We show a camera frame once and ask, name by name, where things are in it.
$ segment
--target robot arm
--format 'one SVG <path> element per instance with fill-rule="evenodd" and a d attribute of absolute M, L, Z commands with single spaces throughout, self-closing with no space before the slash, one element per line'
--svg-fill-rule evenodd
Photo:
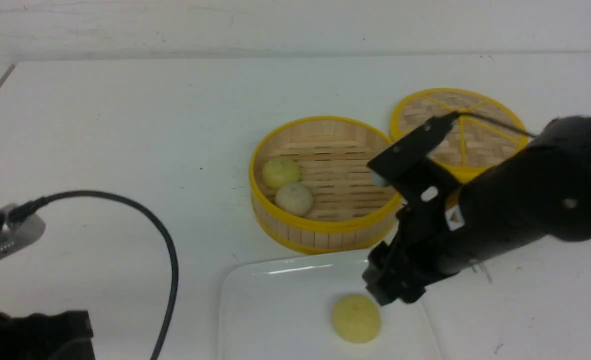
<path fill-rule="evenodd" d="M 428 119 L 368 164 L 407 200 L 391 244 L 362 277 L 380 305 L 414 303 L 425 287 L 553 235 L 591 239 L 591 117 L 554 119 L 523 150 L 471 182 L 426 156 L 460 116 Z M 433 197 L 427 198 L 433 188 Z"/>

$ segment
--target white rectangular plate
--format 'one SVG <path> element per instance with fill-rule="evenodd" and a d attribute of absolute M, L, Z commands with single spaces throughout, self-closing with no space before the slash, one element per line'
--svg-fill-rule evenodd
<path fill-rule="evenodd" d="M 222 286 L 220 360 L 441 360 L 422 303 L 380 308 L 382 328 L 366 344 L 336 335 L 334 303 L 368 295 L 367 250 L 241 266 Z"/>

